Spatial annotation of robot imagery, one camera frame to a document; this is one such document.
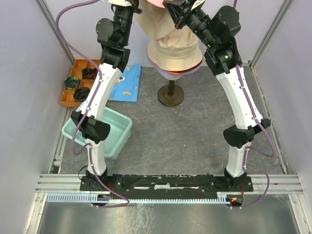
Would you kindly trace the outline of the pink bucket hat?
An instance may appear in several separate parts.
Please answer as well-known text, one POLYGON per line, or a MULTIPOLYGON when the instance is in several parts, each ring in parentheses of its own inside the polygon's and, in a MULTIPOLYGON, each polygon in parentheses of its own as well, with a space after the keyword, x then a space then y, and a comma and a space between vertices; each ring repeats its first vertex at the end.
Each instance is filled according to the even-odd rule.
POLYGON ((147 0, 147 2, 159 8, 165 8, 164 1, 165 0, 147 0))

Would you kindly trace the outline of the beige bucket hat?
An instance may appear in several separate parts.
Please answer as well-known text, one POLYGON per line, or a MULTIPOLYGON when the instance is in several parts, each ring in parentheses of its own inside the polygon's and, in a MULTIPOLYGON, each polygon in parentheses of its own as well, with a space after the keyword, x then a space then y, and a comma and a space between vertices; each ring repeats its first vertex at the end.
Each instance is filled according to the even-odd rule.
POLYGON ((148 59, 161 69, 182 71, 202 61, 199 39, 188 28, 175 29, 166 8, 156 7, 146 0, 139 1, 141 14, 135 14, 141 29, 150 37, 148 59))

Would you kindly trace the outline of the purple bucket hat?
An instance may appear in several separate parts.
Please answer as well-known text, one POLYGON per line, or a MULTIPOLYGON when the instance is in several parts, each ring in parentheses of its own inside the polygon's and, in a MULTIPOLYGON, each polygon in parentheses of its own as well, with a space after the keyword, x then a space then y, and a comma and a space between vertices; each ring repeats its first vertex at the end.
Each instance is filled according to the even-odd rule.
POLYGON ((190 69, 186 69, 184 71, 188 71, 187 73, 184 73, 184 74, 178 74, 178 75, 174 75, 174 74, 169 74, 167 72, 167 70, 164 70, 164 69, 161 69, 157 64, 155 64, 154 62, 152 61, 149 61, 149 63, 151 64, 152 67, 156 68, 156 70, 158 72, 160 72, 163 76, 178 76, 178 75, 188 75, 188 74, 191 74, 191 73, 194 73, 195 71, 197 71, 200 67, 200 65, 202 64, 202 61, 200 63, 198 63, 196 66, 190 68, 190 69))

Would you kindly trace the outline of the blue printed cloth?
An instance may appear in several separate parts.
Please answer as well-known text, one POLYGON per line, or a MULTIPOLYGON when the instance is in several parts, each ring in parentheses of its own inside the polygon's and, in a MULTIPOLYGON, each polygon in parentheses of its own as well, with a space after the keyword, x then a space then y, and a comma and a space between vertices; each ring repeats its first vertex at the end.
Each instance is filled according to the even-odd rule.
POLYGON ((137 102, 142 66, 126 66, 110 93, 110 101, 137 102))

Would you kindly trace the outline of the cream mannequin head stand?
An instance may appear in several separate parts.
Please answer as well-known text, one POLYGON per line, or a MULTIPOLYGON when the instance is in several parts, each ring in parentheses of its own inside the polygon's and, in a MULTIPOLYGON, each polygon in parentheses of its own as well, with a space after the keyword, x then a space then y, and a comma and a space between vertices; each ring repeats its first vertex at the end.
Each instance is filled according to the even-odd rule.
POLYGON ((169 83, 162 86, 158 91, 158 101, 167 107, 175 107, 180 105, 184 100, 184 92, 182 88, 175 84, 175 81, 182 75, 171 74, 164 76, 169 83))

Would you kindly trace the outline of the orange bucket hat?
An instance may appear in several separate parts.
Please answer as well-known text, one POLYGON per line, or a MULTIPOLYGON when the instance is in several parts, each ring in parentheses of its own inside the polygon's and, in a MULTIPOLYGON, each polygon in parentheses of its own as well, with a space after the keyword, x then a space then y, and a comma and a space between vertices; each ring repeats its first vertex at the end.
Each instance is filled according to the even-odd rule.
POLYGON ((178 74, 184 74, 187 73, 188 71, 167 71, 169 74, 174 74, 174 75, 178 75, 178 74))

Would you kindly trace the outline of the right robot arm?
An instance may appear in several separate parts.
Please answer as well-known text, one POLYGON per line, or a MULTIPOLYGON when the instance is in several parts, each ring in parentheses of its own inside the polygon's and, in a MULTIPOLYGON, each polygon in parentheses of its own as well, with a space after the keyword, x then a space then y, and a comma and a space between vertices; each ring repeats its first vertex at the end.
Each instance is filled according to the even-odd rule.
POLYGON ((176 29, 188 27, 207 47, 205 61, 224 89, 232 108, 235 124, 223 132, 229 145, 229 159, 221 182, 228 190, 246 187, 247 154, 254 137, 263 132, 271 122, 258 111, 247 86, 242 60, 235 40, 240 31, 239 12, 235 7, 222 6, 213 18, 202 9, 202 0, 165 0, 163 6, 176 29))

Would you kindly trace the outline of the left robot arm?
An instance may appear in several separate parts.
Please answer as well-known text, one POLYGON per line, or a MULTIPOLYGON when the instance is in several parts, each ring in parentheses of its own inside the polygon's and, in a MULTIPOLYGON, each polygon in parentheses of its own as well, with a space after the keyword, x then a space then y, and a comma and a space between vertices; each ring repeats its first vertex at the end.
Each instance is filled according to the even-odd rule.
POLYGON ((129 60, 127 45, 133 15, 142 12, 137 0, 112 0, 110 4, 114 18, 103 18, 96 26, 97 41, 102 47, 97 77, 80 110, 71 113, 88 148, 86 177, 97 190, 108 184, 104 147, 111 126, 102 121, 105 105, 129 60))

